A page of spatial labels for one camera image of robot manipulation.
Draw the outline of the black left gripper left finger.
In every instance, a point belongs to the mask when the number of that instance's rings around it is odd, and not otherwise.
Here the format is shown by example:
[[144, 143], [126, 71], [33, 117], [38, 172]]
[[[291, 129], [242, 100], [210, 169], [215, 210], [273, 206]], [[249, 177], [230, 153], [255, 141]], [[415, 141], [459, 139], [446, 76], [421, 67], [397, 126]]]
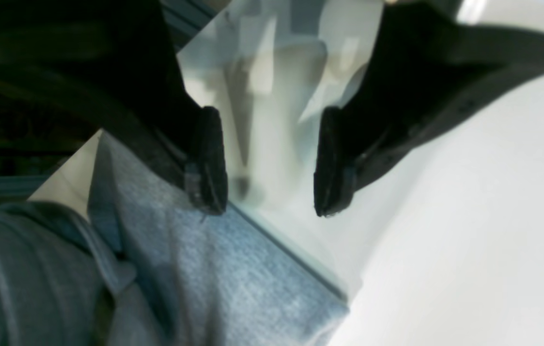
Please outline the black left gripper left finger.
[[198, 210], [226, 210], [220, 114], [189, 96], [159, 1], [0, 0], [0, 94], [104, 129]]

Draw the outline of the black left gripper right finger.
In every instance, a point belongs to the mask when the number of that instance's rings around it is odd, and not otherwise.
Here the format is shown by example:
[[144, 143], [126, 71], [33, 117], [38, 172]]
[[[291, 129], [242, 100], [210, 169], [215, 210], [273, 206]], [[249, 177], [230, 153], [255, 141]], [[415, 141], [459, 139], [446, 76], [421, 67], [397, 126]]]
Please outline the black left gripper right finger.
[[322, 113], [314, 206], [346, 210], [413, 149], [544, 76], [544, 0], [384, 4], [355, 94]]

